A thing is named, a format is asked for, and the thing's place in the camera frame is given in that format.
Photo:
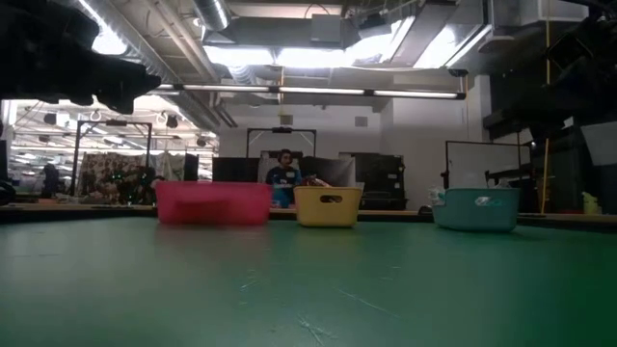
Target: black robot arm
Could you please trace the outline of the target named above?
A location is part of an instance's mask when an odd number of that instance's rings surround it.
[[[142,65],[92,51],[98,25],[46,0],[0,0],[0,99],[69,99],[133,113],[136,97],[161,80]]]

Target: person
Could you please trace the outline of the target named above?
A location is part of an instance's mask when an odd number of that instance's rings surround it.
[[[302,176],[300,171],[291,167],[293,158],[291,150],[281,149],[279,156],[279,165],[270,169],[266,175],[266,184],[270,184],[274,188],[273,201],[276,205],[287,208],[289,204],[294,203],[293,187],[300,184]]]

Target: table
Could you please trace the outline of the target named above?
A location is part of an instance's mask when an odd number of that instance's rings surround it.
[[[617,238],[428,223],[0,226],[0,346],[614,346]]]

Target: scratch on table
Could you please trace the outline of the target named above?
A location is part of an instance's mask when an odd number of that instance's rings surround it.
[[[339,288],[336,288],[336,290],[338,290],[340,293],[342,293],[343,295],[345,295],[345,296],[347,296],[347,297],[351,298],[351,299],[352,299],[352,300],[354,300],[354,301],[359,301],[359,302],[361,302],[361,303],[363,303],[363,304],[367,305],[368,307],[373,307],[373,308],[375,308],[375,309],[378,309],[378,310],[382,311],[383,313],[386,313],[386,314],[391,315],[392,317],[395,317],[395,318],[400,318],[400,316],[399,316],[399,315],[394,314],[394,313],[392,313],[392,312],[388,311],[388,310],[387,310],[387,309],[385,309],[385,308],[381,308],[381,307],[378,307],[378,306],[376,306],[376,305],[373,305],[373,304],[369,303],[368,301],[364,300],[363,298],[360,298],[360,297],[358,297],[358,296],[356,296],[356,295],[354,295],[354,294],[349,294],[349,293],[347,293],[346,291],[341,290],[341,289],[339,289]]]
[[[240,287],[240,291],[245,291],[247,290],[250,286],[252,286],[253,284],[257,283],[256,280],[250,281],[246,284],[244,284],[243,286]]]
[[[300,326],[307,329],[310,332],[310,334],[312,334],[312,336],[315,338],[315,340],[322,346],[324,346],[324,342],[321,340],[321,338],[319,338],[319,335],[324,335],[329,338],[336,338],[334,334],[329,333],[319,327],[312,326],[307,321],[307,319],[301,316],[300,314],[298,314],[298,322],[300,323]]]

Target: yellow object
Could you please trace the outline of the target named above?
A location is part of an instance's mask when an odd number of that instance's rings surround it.
[[[358,220],[360,188],[296,187],[293,193],[303,227],[352,227]]]
[[[542,176],[542,207],[540,208],[540,213],[544,214],[544,209],[547,204],[547,178],[549,177],[549,146],[550,140],[547,138],[547,141],[544,144],[544,174]]]
[[[582,205],[586,215],[600,214],[598,198],[592,196],[587,192],[582,193]]]

